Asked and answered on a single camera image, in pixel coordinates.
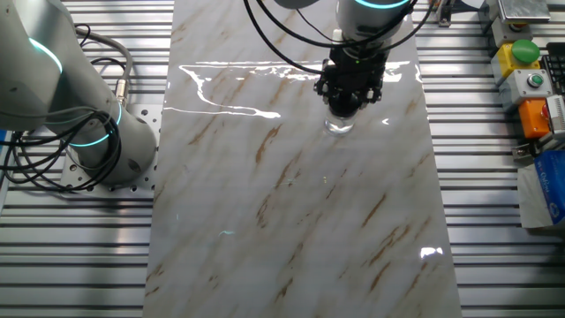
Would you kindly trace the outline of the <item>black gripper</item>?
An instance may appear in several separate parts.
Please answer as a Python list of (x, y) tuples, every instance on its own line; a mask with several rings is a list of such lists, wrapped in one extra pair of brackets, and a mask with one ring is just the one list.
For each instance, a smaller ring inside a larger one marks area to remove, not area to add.
[(383, 77), (389, 51), (361, 51), (361, 57), (352, 57), (346, 49), (331, 49), (329, 58), (322, 62), (322, 74), (314, 83), (314, 92), (329, 107), (340, 93), (359, 96), (362, 110), (381, 100)]

